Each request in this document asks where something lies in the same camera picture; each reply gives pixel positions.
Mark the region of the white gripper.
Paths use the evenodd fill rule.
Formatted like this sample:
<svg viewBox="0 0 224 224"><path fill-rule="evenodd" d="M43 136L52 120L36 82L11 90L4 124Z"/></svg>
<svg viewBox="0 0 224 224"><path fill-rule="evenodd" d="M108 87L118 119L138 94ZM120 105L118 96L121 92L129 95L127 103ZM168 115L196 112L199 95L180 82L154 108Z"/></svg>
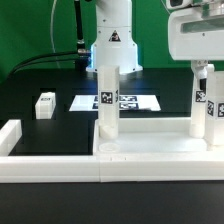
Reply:
<svg viewBox="0 0 224 224"><path fill-rule="evenodd" d="M167 0L168 48L174 60L192 60L200 90L206 90L207 60L224 60L224 0Z"/></svg>

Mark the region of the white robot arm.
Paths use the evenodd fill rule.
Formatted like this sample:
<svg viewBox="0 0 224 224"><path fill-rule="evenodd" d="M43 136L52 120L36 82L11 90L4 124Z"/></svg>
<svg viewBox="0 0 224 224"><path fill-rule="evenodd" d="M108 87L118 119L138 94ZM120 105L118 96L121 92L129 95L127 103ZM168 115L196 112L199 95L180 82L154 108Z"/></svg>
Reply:
<svg viewBox="0 0 224 224"><path fill-rule="evenodd" d="M206 88L207 63L224 60L224 0L166 0L168 49L189 61L199 88ZM96 0L97 38L91 45L89 72L115 65L122 74L140 71L132 39L132 0Z"/></svg>

